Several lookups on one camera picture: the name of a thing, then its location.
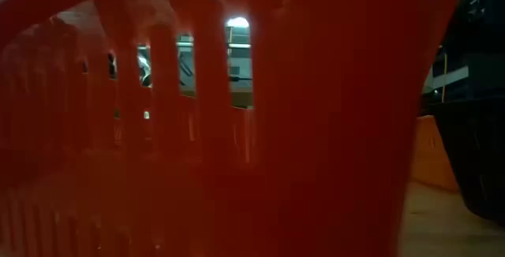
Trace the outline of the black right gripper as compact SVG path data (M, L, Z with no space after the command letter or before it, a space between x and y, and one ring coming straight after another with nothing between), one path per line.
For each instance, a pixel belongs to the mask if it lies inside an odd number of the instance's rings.
M505 0L458 0L445 34L448 52L505 52Z

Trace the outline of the black plastic basket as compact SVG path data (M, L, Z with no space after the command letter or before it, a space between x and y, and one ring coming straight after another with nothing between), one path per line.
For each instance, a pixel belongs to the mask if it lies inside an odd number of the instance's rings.
M435 118L468 210L505 228L505 97L436 103Z

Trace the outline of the orange plastic basket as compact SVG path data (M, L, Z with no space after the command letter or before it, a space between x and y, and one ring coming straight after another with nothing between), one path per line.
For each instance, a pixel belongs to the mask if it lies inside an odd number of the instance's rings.
M418 117L415 135L411 179L448 192L457 192L458 184L435 118L432 115Z

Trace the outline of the red plastic basket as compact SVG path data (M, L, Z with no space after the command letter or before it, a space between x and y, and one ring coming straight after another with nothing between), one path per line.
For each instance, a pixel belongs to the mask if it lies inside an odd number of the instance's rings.
M457 1L0 0L0 252L397 257Z

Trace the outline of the blurry white background object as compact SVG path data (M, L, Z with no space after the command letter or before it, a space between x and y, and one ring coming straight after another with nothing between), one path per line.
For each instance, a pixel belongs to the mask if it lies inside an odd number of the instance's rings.
M142 54L137 55L139 65L139 79L142 87L150 88L152 86L151 66L148 59Z

